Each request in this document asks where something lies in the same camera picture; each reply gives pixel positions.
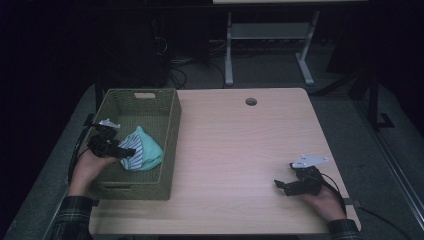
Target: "basket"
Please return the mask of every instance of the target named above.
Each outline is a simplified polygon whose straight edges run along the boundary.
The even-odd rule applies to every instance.
[[[175,89],[110,89],[94,119],[120,124],[122,141],[141,126],[163,149],[163,161],[147,171],[128,171],[120,163],[108,166],[92,183],[93,199],[168,200],[171,195],[181,105]],[[88,132],[84,143],[97,134]]]

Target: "gray carpet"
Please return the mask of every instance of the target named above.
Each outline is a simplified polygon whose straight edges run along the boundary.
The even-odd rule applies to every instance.
[[[269,52],[252,58],[234,59],[232,88],[302,87],[313,92],[337,80],[340,75],[325,72],[331,55],[331,46],[315,46],[307,58],[314,86],[306,86],[294,59],[294,48]],[[223,70],[223,58],[211,60]],[[185,72],[187,89],[221,88],[223,79],[220,71],[211,65],[189,64],[178,69]],[[173,71],[182,81],[183,75]],[[167,87],[173,87],[169,81]],[[378,213],[404,229],[413,239],[424,239],[424,232],[414,218],[407,202],[375,140],[374,131],[362,117],[358,102],[348,99],[347,84],[325,97],[313,97],[311,102],[316,111],[333,156],[337,162],[347,190],[353,200],[363,207]],[[74,115],[62,137],[52,151],[33,189],[19,211],[15,223],[5,239],[45,239],[55,210],[66,191],[67,169],[73,147],[82,130],[82,124],[89,113],[95,111],[94,87],[87,90],[77,106]],[[388,113],[396,128],[382,129],[393,154],[401,159],[400,165],[410,178],[411,184],[423,196],[424,141],[402,113],[394,96],[382,88],[380,110]],[[361,233],[365,239],[404,239],[381,220],[357,210],[362,224]],[[122,236],[94,236],[95,239],[109,240]],[[300,236],[301,239],[329,239],[327,235]],[[134,239],[156,239],[155,236]]]

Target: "cable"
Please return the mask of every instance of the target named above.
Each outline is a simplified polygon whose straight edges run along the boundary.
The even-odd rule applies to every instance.
[[[337,188],[337,191],[340,193],[340,190],[339,190],[339,187],[337,186],[337,184],[336,184],[336,182],[331,178],[331,177],[329,177],[328,175],[326,175],[326,174],[324,174],[324,173],[321,173],[321,175],[323,175],[323,176],[325,176],[325,177],[327,177],[327,178],[329,178],[333,183],[334,183],[334,185],[336,186],[336,188]],[[367,209],[365,209],[365,208],[363,208],[363,207],[358,207],[358,209],[361,209],[362,211],[364,211],[364,212],[367,212],[368,214],[371,214],[371,215],[373,215],[373,216],[375,216],[375,217],[377,217],[377,218],[379,218],[380,220],[382,220],[382,221],[384,221],[385,223],[387,223],[387,224],[389,224],[391,227],[393,227],[394,229],[396,229],[396,230],[398,230],[406,239],[408,239],[408,240],[412,240],[412,238],[405,232],[405,231],[403,231],[402,229],[400,229],[398,226],[396,226],[394,223],[392,223],[392,222],[390,222],[389,220],[387,220],[387,219],[385,219],[385,218],[383,218],[382,216],[380,216],[380,215],[378,215],[378,214],[376,214],[376,213],[374,213],[374,212],[371,212],[370,210],[367,210]]]
[[[73,152],[72,152],[71,161],[70,161],[70,163],[69,163],[69,169],[68,169],[68,184],[69,184],[69,183],[71,183],[71,180],[72,180],[72,174],[73,174],[73,172],[74,172],[74,168],[75,168],[75,166],[77,165],[78,159],[79,159],[79,157],[80,157],[80,156],[81,156],[81,154],[82,154],[82,153],[81,153],[81,154],[79,154],[79,155],[78,155],[78,152],[79,152],[79,150],[80,150],[80,147],[81,147],[82,141],[83,141],[84,137],[86,136],[86,134],[87,134],[87,132],[88,132],[88,130],[89,130],[90,128],[91,128],[91,127],[86,127],[86,128],[84,128],[84,129],[82,130],[82,132],[81,132],[80,136],[78,137],[77,143],[75,144],[74,150],[73,150]]]
[[[401,228],[399,228],[398,226],[396,226],[394,223],[390,222],[389,220],[383,218],[382,216],[378,215],[377,213],[371,212],[363,207],[358,207],[358,209],[361,209],[362,211],[373,215],[374,217],[379,218],[380,220],[382,220],[383,222],[387,223],[388,225],[390,225],[391,227],[393,227],[394,229],[398,230],[406,239],[408,240],[413,240],[405,231],[403,231]]]
[[[87,147],[87,149],[85,149],[84,151],[82,151],[78,157],[77,157],[77,161],[79,160],[79,158],[81,157],[81,155],[83,155],[85,152],[87,152],[87,150],[89,150],[90,148]]]
[[[194,62],[194,58],[185,58],[185,59],[173,59],[171,63],[174,65],[184,65],[186,63]]]
[[[337,187],[337,190],[336,190],[333,186],[331,186],[324,179],[322,179],[322,180],[321,179],[317,179],[317,178],[312,177],[312,176],[309,176],[309,175],[306,175],[305,177],[310,178],[310,179],[313,179],[314,181],[317,181],[317,182],[321,183],[322,185],[326,186],[328,189],[330,189],[330,191],[332,191],[336,195],[336,197],[339,199],[340,207],[342,208],[343,212],[346,214],[346,204],[345,204],[344,198],[342,197],[342,195],[340,194],[340,191],[338,190],[337,184],[336,184],[336,187]]]
[[[178,80],[178,78],[172,73],[172,70],[177,71],[179,73],[181,73],[184,76],[184,81],[183,83],[180,83],[180,81]],[[176,89],[181,89],[183,87],[185,87],[185,84],[187,82],[187,75],[180,69],[176,69],[176,68],[171,68],[169,71],[169,75],[171,77],[171,80],[174,82],[175,88]]]
[[[324,173],[321,173],[321,175],[323,175],[323,176],[327,177],[328,179],[330,179],[334,183],[334,186],[336,186],[337,192],[340,192],[339,186],[337,186],[337,183],[330,176],[328,176],[327,174],[324,174]]]
[[[212,44],[218,43],[220,45],[218,45],[218,47],[211,49],[209,51],[209,56],[214,56],[216,54],[219,54],[221,52],[223,52],[225,50],[225,47],[227,46],[226,42],[224,40],[210,40],[209,41]]]
[[[165,46],[163,47],[164,49],[163,50],[158,49],[158,51],[161,52],[160,55],[163,55],[166,52],[166,50],[168,50],[168,42],[166,41],[165,38],[162,38],[162,37],[155,37],[155,40],[160,40],[160,41],[164,42],[164,44],[165,44]]]
[[[214,64],[214,63],[209,63],[209,65],[211,65],[211,66],[213,66],[213,67],[215,67],[216,69],[218,69],[218,71],[221,73],[221,77],[222,77],[222,80],[223,80],[223,84],[222,84],[222,88],[224,89],[225,88],[225,74],[224,74],[224,72],[221,70],[221,68],[219,68],[216,64]]]
[[[234,51],[234,53],[233,53],[233,57],[234,58],[252,58],[252,57],[256,57],[256,56],[259,56],[259,55],[262,55],[263,53],[265,53],[265,49],[266,49],[266,47],[264,46],[264,44],[262,43],[262,44],[257,44],[257,42],[258,42],[258,40],[255,40],[254,41],[254,44],[252,45],[252,43],[251,43],[252,41],[249,41],[249,42],[247,42],[247,46],[246,47],[244,47],[244,51],[247,53],[248,51],[249,51],[249,48],[252,48],[252,49],[254,49],[255,50],[255,52],[254,53],[251,53],[251,54],[246,54],[245,56],[242,56],[242,55],[239,55],[239,56],[237,56],[237,53],[236,53],[236,51],[237,51],[237,48],[236,47],[234,47],[233,49],[232,49],[232,52]]]
[[[120,59],[117,56],[115,56],[115,54],[111,50],[109,50],[108,48],[106,48],[100,41],[98,41],[94,37],[94,35],[91,34],[91,37],[96,42],[97,46],[99,46],[105,53],[109,54],[113,59],[115,59],[116,61],[118,61],[122,66],[124,66],[125,68],[127,68],[128,70],[130,70],[137,78],[139,78],[142,81],[147,81],[148,83],[150,83],[152,85],[155,84],[155,82],[153,82],[152,80],[149,80],[147,78],[142,77],[136,70],[134,70],[131,66],[129,66],[128,64],[126,64],[122,59]]]

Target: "plaid sleeve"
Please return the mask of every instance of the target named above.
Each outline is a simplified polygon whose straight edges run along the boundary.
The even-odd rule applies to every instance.
[[[351,219],[331,221],[327,226],[333,240],[362,240],[355,221]]]
[[[87,197],[63,199],[56,217],[51,240],[91,240],[88,230],[93,201]]]

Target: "basket handle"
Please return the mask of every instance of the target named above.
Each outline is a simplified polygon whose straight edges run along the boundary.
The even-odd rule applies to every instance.
[[[155,93],[142,92],[142,93],[134,93],[134,97],[137,99],[154,99],[156,98]]]
[[[131,185],[105,185],[102,186],[103,190],[106,191],[132,191]]]

